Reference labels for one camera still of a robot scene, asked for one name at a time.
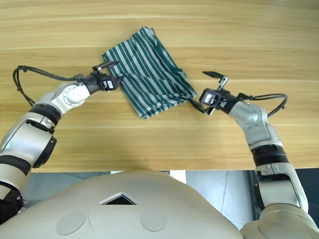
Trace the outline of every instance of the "silver robot arm segment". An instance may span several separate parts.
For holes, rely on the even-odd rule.
[[[0,144],[0,224],[23,206],[22,194],[31,168],[40,167],[49,159],[57,142],[53,134],[63,115],[84,104],[94,92],[119,86],[121,79],[104,74],[102,68],[95,67],[87,77],[77,75],[75,81],[43,95],[4,136]]]
[[[217,109],[235,119],[245,133],[256,165],[258,183],[254,186],[254,194],[256,205],[262,213],[259,220],[243,227],[241,233],[244,238],[319,239],[319,230],[308,214],[308,201],[295,168],[288,162],[276,129],[268,122],[270,115],[284,107],[287,96],[271,94],[249,97],[242,93],[234,96],[223,88],[228,77],[216,72],[204,73],[219,78],[219,87],[217,90],[207,88],[202,93],[199,101],[208,108],[204,109],[193,100],[191,103],[204,114],[211,115]],[[285,100],[269,114],[262,107],[244,101],[282,96],[286,97]]]

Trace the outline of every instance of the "black robot arm segment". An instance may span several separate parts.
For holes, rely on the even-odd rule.
[[[49,159],[57,142],[53,134],[63,115],[81,106],[91,94],[99,90],[118,88],[122,78],[115,78],[102,71],[115,64],[106,62],[94,67],[89,76],[77,75],[73,78],[59,77],[27,66],[19,66],[14,70],[13,80],[17,89],[32,108],[7,132],[0,144],[0,223],[14,216],[22,207],[22,193],[31,168],[40,167]],[[19,70],[33,71],[56,80],[72,81],[61,84],[54,92],[34,102],[22,89]]]

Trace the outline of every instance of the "black cable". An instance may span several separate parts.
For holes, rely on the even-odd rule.
[[[20,78],[19,78],[19,72],[20,70],[23,70],[23,72],[27,72],[27,71],[31,71],[31,72],[34,72],[34,73],[37,73],[37,74],[40,74],[42,76],[46,76],[46,77],[49,77],[49,78],[52,78],[52,79],[55,79],[55,80],[58,80],[58,81],[73,81],[72,78],[66,78],[66,77],[62,77],[62,76],[58,76],[58,75],[54,75],[50,72],[47,72],[47,71],[43,71],[41,69],[38,69],[38,68],[35,68],[35,67],[31,67],[31,66],[18,66],[12,73],[12,78],[13,78],[13,81],[15,83],[15,86],[16,86],[16,90],[19,91],[23,97],[26,99],[26,101],[28,101],[28,103],[33,106],[34,105],[34,100],[31,99],[22,89],[22,86],[21,86],[21,82],[20,82]]]
[[[274,108],[272,111],[270,111],[270,113],[268,113],[268,118],[272,115],[274,115],[275,113],[277,113],[279,110],[284,109],[285,108],[285,104],[288,101],[288,96],[286,94],[282,94],[282,93],[275,93],[275,94],[268,94],[268,95],[261,95],[261,96],[248,96],[246,94],[240,93],[239,96],[237,97],[239,100],[244,101],[244,100],[249,100],[249,101],[266,101],[266,100],[272,100],[272,99],[282,99],[283,101],[276,107]]]
[[[262,95],[262,96],[250,96],[249,100],[251,101],[265,101],[265,100],[272,100],[272,99],[282,99],[283,101],[276,107],[274,108],[272,111],[270,111],[270,113],[268,113],[268,117],[274,115],[275,113],[277,113],[279,110],[284,109],[285,108],[285,104],[288,101],[288,96],[286,94],[268,94],[268,95]]]

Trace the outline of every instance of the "fabric fold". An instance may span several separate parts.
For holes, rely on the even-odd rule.
[[[186,74],[174,63],[151,28],[142,27],[102,56],[105,61],[119,61],[110,71],[115,77],[124,76],[121,86],[143,119],[196,96]]]

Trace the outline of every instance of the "white stripe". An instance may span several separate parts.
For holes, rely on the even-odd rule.
[[[107,54],[107,56],[109,57],[109,59],[110,59],[111,61],[114,61],[114,58],[111,56],[111,53],[110,53],[109,51],[107,51],[106,54]],[[121,73],[120,73],[120,70],[118,69],[118,66],[112,67],[112,70],[114,70],[114,71],[117,73],[117,75],[120,75],[120,74],[121,74]],[[139,106],[140,104],[134,99],[134,97],[132,96],[131,92],[130,92],[130,91],[128,91],[128,92],[129,92],[129,94],[130,94],[130,96],[131,96],[131,98],[129,98],[129,100],[134,101],[135,104]],[[135,110],[138,112],[139,116],[141,117],[141,116],[142,116],[141,112],[140,112],[139,110],[137,110],[137,108],[135,108]]]
[[[140,75],[142,75],[142,77],[146,77],[145,74],[143,73],[143,71],[141,70],[139,64],[137,63],[136,58],[135,58],[135,57],[130,57],[130,55],[127,54],[127,51],[128,51],[128,52],[133,56],[133,53],[132,53],[130,47],[127,46],[127,45],[125,45],[125,46],[126,46],[126,49],[119,44],[119,45],[118,45],[119,50],[121,50],[120,48],[122,48],[123,54],[126,55],[126,57],[128,58],[128,60],[130,60],[130,59],[133,60],[134,63],[132,63],[132,64],[135,64],[135,66],[137,67],[138,73],[139,73]],[[146,89],[145,86],[143,85],[143,83],[142,83],[143,79],[141,79],[141,77],[137,77],[137,76],[136,76],[135,74],[133,74],[133,73],[131,74],[131,76],[132,76],[132,77],[136,80],[136,82],[140,85],[140,87],[142,88],[142,90],[144,90],[145,95],[147,94],[147,95],[150,97],[150,99],[153,101],[153,103],[154,103],[157,107],[159,107],[160,103],[155,99],[155,97],[153,96],[153,94],[149,93],[148,89]]]
[[[113,48],[119,55],[120,59],[121,59],[121,62],[122,62],[122,65],[123,67],[125,68],[125,70],[129,71],[131,74],[132,72],[130,71],[129,67],[128,67],[128,64],[126,63],[121,51],[118,49],[118,46],[114,47]],[[143,97],[141,94],[139,94],[135,88],[131,85],[131,82],[130,81],[125,81],[125,83],[130,87],[130,89],[132,90],[132,92],[137,96],[138,100],[142,103],[142,105],[145,106],[145,108],[150,111],[151,108],[149,107],[149,105],[144,101]]]
[[[151,49],[151,48],[149,47],[149,45],[148,45],[148,39],[144,38],[144,37],[142,36],[142,34],[141,34],[140,31],[138,31],[137,34],[138,34],[138,35],[144,40],[144,42],[146,43],[146,46],[147,46],[147,48],[149,49],[149,53],[154,56],[154,57],[151,58],[151,59],[156,60],[156,61],[157,61],[157,65],[161,66],[161,64],[160,64],[160,62],[159,62],[157,56],[155,56],[155,55],[152,53],[152,49]],[[172,80],[172,82],[174,82],[175,84],[177,84],[177,86],[179,87],[179,89],[180,89],[181,91],[185,92],[185,89],[180,85],[180,83],[177,82],[176,79],[175,79],[172,75],[170,75],[170,74],[168,73],[168,72],[170,72],[170,69],[168,68],[168,66],[167,66],[164,62],[163,62],[163,64],[164,64],[164,66],[165,66],[166,69],[167,69],[167,70],[166,70],[166,69],[164,69],[164,68],[161,66],[161,68],[163,68],[163,72],[168,76],[168,78],[169,78],[170,80]],[[189,86],[186,85],[185,82],[181,81],[181,83],[184,85],[184,87],[189,88]]]
[[[155,75],[158,79],[162,79],[162,80],[163,80],[163,83],[165,84],[165,77],[164,77],[163,75],[162,75],[162,76],[159,76],[159,75],[154,71],[154,69],[153,69],[153,67],[150,65],[150,63],[146,60],[147,57],[145,56],[144,53],[147,54],[148,51],[147,51],[146,49],[143,50],[142,48],[144,48],[144,47],[143,47],[141,44],[139,44],[134,38],[132,39],[132,42],[135,42],[135,45],[138,47],[140,53],[141,53],[142,56],[144,57],[144,61],[146,62],[148,68],[152,71],[153,75]],[[172,89],[169,85],[167,85],[167,83],[166,83],[165,86],[167,87],[167,89],[168,89],[171,93],[174,93],[173,89]]]

